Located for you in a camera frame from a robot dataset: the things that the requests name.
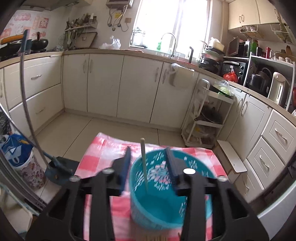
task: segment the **red plastic bag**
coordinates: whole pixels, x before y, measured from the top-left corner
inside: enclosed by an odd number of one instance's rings
[[[232,81],[232,82],[235,82],[235,83],[238,83],[239,79],[236,75],[236,73],[234,72],[234,70],[232,69],[231,72],[227,73],[227,74],[224,74],[223,75],[223,78],[225,80],[229,80],[229,81]]]

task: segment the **tablecloth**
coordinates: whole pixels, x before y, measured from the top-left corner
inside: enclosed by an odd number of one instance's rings
[[[141,155],[140,143],[123,141],[103,133],[98,133],[85,152],[75,175],[78,175],[81,178],[95,176],[102,169],[110,167],[112,165],[112,160],[123,157],[127,146],[131,148],[132,164]],[[161,148],[165,148],[165,146],[145,144],[146,152]],[[181,150],[195,156],[202,161],[215,176],[226,176],[223,167],[213,151],[204,148],[173,147],[172,149]],[[128,182],[126,182],[125,190],[122,192],[121,197],[110,197],[110,205],[116,241],[142,241],[146,235],[149,235],[149,237],[164,235],[167,237],[168,241],[179,241],[178,232],[181,233],[181,229],[148,231],[133,222],[130,217],[131,202]],[[83,232],[85,240],[89,240],[90,207],[91,195],[87,195],[85,202]],[[207,219],[206,223],[206,239],[209,240],[211,238],[212,217]]]

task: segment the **oven handle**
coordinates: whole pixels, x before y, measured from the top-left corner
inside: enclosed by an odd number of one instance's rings
[[[234,64],[234,65],[240,66],[240,63],[234,62],[234,61],[223,61],[223,63],[224,64]]]

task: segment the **screw head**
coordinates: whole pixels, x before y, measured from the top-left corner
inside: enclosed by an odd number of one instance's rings
[[[217,179],[218,179],[220,182],[226,182],[226,181],[228,181],[228,178],[225,177],[225,176],[218,176]]]
[[[112,174],[114,170],[111,167],[105,168],[102,171],[104,174]]]
[[[70,182],[75,183],[75,182],[80,181],[80,177],[79,177],[79,176],[71,176],[71,177],[69,178],[69,180],[70,180]]]
[[[192,175],[192,174],[196,173],[196,171],[193,168],[185,168],[183,170],[183,172],[188,175]]]

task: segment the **hanging wire rack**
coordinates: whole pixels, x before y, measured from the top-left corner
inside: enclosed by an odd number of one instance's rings
[[[243,26],[239,28],[241,34],[246,36],[248,39],[264,40],[264,35],[258,28],[258,25]]]
[[[296,39],[288,26],[275,23],[270,24],[270,27],[282,43],[296,45]]]

